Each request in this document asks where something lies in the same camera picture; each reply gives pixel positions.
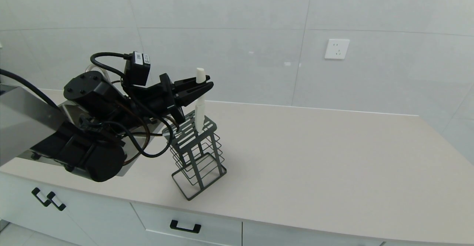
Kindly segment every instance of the black drawer handle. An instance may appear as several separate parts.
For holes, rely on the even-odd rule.
[[[59,211],[62,211],[66,208],[66,205],[61,203],[60,206],[58,206],[54,201],[53,201],[53,198],[54,196],[56,196],[56,194],[54,192],[50,192],[48,193],[48,195],[46,196],[53,204],[54,206],[56,206],[56,209],[58,209]]]
[[[39,189],[38,188],[34,188],[31,193],[33,194],[33,196],[36,197],[36,199],[38,199],[39,202],[41,202],[41,204],[44,206],[44,207],[48,207],[48,205],[51,204],[51,201],[49,199],[47,199],[46,201],[42,201],[39,197],[38,197],[38,193],[39,193]]]
[[[170,224],[171,229],[176,229],[176,230],[181,230],[181,231],[186,231],[186,232],[191,232],[191,233],[196,233],[198,234],[199,231],[201,231],[201,225],[200,224],[194,224],[194,229],[183,229],[178,227],[178,220],[171,220]]]

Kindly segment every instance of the white wall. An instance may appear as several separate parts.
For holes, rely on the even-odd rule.
[[[329,38],[346,60],[324,60]],[[150,84],[200,66],[210,100],[417,114],[474,164],[474,0],[0,0],[0,41],[41,88],[144,51]]]

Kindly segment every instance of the white power socket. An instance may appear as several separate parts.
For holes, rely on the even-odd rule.
[[[325,59],[345,59],[349,42],[349,39],[329,39]]]

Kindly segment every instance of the black metal rack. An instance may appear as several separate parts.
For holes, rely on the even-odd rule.
[[[185,123],[180,125],[180,131],[171,142],[171,151],[176,166],[179,168],[171,176],[186,199],[191,200],[207,189],[210,185],[227,173],[222,165],[221,144],[215,134],[217,125],[207,116],[204,118],[204,128],[198,133],[194,123],[194,111],[185,116]],[[166,138],[169,131],[163,130]]]

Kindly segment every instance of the countertop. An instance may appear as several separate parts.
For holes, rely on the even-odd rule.
[[[61,91],[48,91],[61,102]],[[418,116],[207,102],[227,174],[188,202],[171,153],[97,183],[15,158],[0,171],[83,192],[339,234],[474,244],[474,166]],[[165,140],[156,138],[147,152]]]

